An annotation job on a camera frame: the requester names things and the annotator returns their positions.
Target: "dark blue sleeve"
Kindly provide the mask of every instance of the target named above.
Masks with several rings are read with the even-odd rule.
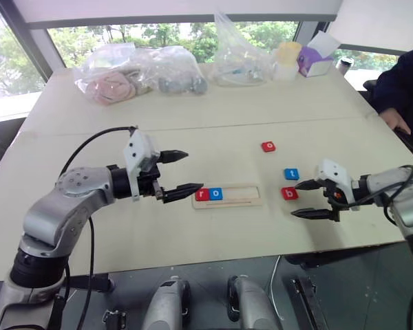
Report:
[[[383,72],[373,91],[372,106],[378,113],[395,108],[406,110],[413,94],[413,50],[398,59],[398,63],[389,71]]]

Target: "floor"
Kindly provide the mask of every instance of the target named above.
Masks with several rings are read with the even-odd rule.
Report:
[[[153,293],[161,282],[173,275],[188,280],[191,285],[191,322],[187,330],[239,329],[238,322],[231,322],[226,314],[228,277],[246,274],[269,292],[276,260],[277,257],[272,256],[110,274],[116,288],[110,294],[92,295],[84,329],[105,329],[101,320],[107,309],[125,311],[126,329],[140,329]],[[303,322],[298,325],[296,305],[285,287],[294,276],[309,276],[315,285],[327,329],[405,328],[413,292],[413,259],[404,243],[310,269],[292,265],[282,257],[272,288],[282,326],[284,330],[313,329]],[[84,291],[71,291],[62,329],[75,329],[84,299]]]

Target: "tissue box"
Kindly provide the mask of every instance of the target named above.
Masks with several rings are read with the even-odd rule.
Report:
[[[297,59],[299,71],[305,77],[320,76],[329,71],[333,57],[322,58],[319,52],[310,47],[303,47]]]

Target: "person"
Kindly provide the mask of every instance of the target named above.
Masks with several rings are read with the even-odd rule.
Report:
[[[391,129],[405,131],[413,139],[413,50],[379,76],[372,106]]]

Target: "white table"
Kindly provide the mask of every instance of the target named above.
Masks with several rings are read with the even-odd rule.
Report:
[[[329,76],[296,82],[312,85],[306,94],[315,94],[313,89],[326,91],[326,96],[319,99],[326,106],[332,104],[334,109],[326,109],[319,103],[304,107],[305,102],[299,98],[296,103],[276,111],[272,107],[250,111],[250,107],[241,102],[245,99],[256,104],[253,99],[260,97],[256,90],[260,90],[263,98],[269,96],[290,102],[293,98],[289,92],[298,93],[292,85],[289,91],[278,89],[275,93],[275,83],[272,83],[254,89],[223,89],[241,96],[234,99],[235,107],[225,106],[226,94],[218,88],[211,89],[205,101],[203,97],[165,98],[169,108],[154,109],[160,116],[158,120],[151,120],[149,110],[153,107],[144,109],[147,103],[142,102],[149,98],[156,104],[157,100],[163,102],[160,101],[163,96],[154,93],[138,98],[142,112],[139,107],[130,112],[121,105],[102,110],[87,101],[81,102],[81,96],[68,89],[67,83],[60,84],[58,75],[55,76],[0,164],[0,280],[12,264],[25,212],[52,189],[74,149],[90,133],[130,124],[133,119],[155,137],[162,150],[180,149],[190,153],[190,157],[180,162],[160,166],[161,186],[173,188],[187,182],[254,183],[261,188],[263,205],[195,210],[190,199],[165,205],[150,197],[138,203],[132,203],[131,199],[117,201],[94,215],[96,272],[353,248],[402,240],[399,230],[383,217],[382,209],[367,206],[361,212],[343,212],[341,223],[310,221],[293,217],[290,211],[303,207],[326,208],[328,204],[321,191],[300,192],[297,201],[284,201],[279,193],[281,187],[294,184],[283,178],[283,168],[297,167],[301,178],[308,179],[323,157],[344,165],[352,177],[413,164],[410,152],[340,77],[332,72]],[[62,99],[69,100],[65,95],[71,93],[67,102],[75,100],[80,108],[71,109],[71,103],[66,107],[59,102],[60,96],[56,94],[60,93],[54,93],[52,85],[63,86]],[[221,98],[214,101],[214,94]],[[49,115],[41,111],[47,102],[46,95],[58,101],[45,108]],[[125,106],[135,104],[134,101],[126,102]],[[197,103],[197,107],[187,109],[190,102]],[[210,113],[222,114],[223,122],[207,115],[204,102],[209,103]],[[196,111],[203,113],[196,116]],[[193,115],[175,120],[174,113]],[[68,116],[70,126],[58,124]],[[269,116],[276,123],[264,123]],[[122,149],[127,138],[126,132],[100,137],[86,147],[72,165],[123,166]],[[261,142],[268,140],[277,145],[275,153],[266,154],[261,150]],[[86,274],[88,260],[86,226],[70,259],[72,273]]]

